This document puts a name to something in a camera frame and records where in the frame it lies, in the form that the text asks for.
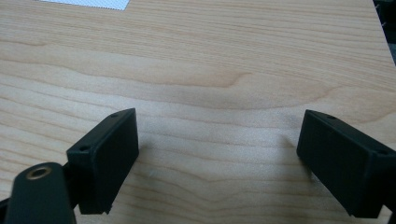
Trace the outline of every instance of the black plastic part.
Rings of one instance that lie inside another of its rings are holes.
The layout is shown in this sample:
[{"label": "black plastic part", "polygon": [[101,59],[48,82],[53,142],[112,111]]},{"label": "black plastic part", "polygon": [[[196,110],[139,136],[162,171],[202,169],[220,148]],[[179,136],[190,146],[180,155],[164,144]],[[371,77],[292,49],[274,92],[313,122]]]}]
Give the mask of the black plastic part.
[{"label": "black plastic part", "polygon": [[396,44],[396,1],[374,0],[374,4],[385,38],[388,43]]},{"label": "black plastic part", "polygon": [[8,207],[9,199],[4,199],[0,202],[0,224],[3,224],[6,220],[6,212]]},{"label": "black plastic part", "polygon": [[76,223],[60,164],[38,164],[17,175],[5,223]]},{"label": "black plastic part", "polygon": [[66,179],[80,187],[72,205],[81,214],[108,213],[138,154],[134,109],[105,118],[67,150]]},{"label": "black plastic part", "polygon": [[396,152],[333,116],[306,110],[297,154],[354,217],[395,212]]}]

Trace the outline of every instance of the white paper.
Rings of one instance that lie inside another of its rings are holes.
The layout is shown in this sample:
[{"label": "white paper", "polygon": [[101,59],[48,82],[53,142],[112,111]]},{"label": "white paper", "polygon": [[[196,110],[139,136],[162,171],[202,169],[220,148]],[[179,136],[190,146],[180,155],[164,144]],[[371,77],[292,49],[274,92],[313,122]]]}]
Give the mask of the white paper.
[{"label": "white paper", "polygon": [[84,7],[104,7],[125,10],[129,0],[39,0],[43,2],[65,3]]}]

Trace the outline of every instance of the screw hole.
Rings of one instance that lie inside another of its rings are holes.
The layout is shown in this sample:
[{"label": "screw hole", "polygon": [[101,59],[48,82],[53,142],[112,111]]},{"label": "screw hole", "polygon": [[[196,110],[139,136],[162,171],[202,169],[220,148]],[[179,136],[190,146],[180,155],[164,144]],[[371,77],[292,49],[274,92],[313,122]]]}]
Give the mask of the screw hole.
[{"label": "screw hole", "polygon": [[91,147],[89,147],[89,146],[82,146],[82,147],[80,147],[79,148],[79,150],[80,151],[87,151],[87,150],[89,150]]},{"label": "screw hole", "polygon": [[51,169],[48,166],[42,166],[35,168],[34,170],[30,171],[27,175],[26,178],[30,180],[36,180],[39,178],[42,178],[46,175],[49,175],[51,172]]}]

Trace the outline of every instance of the wooden table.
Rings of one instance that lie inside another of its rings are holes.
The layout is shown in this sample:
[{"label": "wooden table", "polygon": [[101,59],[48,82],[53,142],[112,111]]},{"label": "wooden table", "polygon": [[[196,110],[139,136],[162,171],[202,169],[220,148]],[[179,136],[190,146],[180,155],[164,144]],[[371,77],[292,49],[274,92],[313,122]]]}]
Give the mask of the wooden table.
[{"label": "wooden table", "polygon": [[78,223],[386,223],[349,217],[296,156],[306,109],[396,148],[396,68],[372,0],[0,1],[0,196],[135,107],[140,156]]}]

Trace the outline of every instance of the light wood surface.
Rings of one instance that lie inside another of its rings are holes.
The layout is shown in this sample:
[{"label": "light wood surface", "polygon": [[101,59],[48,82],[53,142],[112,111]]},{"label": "light wood surface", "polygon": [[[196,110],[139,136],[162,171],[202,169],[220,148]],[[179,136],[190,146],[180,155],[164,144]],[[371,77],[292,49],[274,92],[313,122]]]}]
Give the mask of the light wood surface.
[{"label": "light wood surface", "polygon": [[349,217],[295,149],[306,109],[396,148],[396,69],[371,0],[0,1],[0,197],[110,113],[141,154],[78,223],[386,223]]}]

